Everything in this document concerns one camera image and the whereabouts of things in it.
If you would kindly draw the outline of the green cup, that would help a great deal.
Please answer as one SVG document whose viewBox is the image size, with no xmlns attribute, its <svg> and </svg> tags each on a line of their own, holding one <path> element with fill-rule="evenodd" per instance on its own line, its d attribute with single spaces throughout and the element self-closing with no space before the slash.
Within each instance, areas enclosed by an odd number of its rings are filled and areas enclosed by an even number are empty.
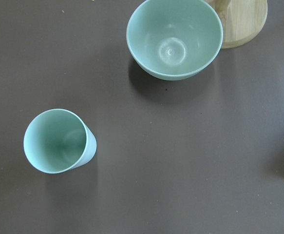
<svg viewBox="0 0 284 234">
<path fill-rule="evenodd" d="M 23 148 L 34 168 L 58 174 L 88 163 L 96 153 L 97 142 L 78 115 L 66 109 L 51 109 L 30 122 Z"/>
</svg>

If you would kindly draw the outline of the green bowl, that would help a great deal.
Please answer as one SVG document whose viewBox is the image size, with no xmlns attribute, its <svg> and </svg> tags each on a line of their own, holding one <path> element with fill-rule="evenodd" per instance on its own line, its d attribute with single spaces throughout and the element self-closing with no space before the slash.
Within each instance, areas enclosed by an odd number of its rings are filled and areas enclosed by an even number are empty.
<svg viewBox="0 0 284 234">
<path fill-rule="evenodd" d="M 222 46 L 223 27 L 203 0 L 146 0 L 128 21 L 126 41 L 145 72 L 183 80 L 213 62 Z"/>
</svg>

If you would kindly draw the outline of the wooden mug tree stand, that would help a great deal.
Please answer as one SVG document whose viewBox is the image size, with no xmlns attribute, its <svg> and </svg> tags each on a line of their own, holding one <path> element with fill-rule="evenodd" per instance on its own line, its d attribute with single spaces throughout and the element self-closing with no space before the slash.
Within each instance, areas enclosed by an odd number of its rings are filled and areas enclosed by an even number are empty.
<svg viewBox="0 0 284 234">
<path fill-rule="evenodd" d="M 254 39 L 267 18 L 267 0 L 208 0 L 223 27 L 222 49 L 242 46 Z"/>
</svg>

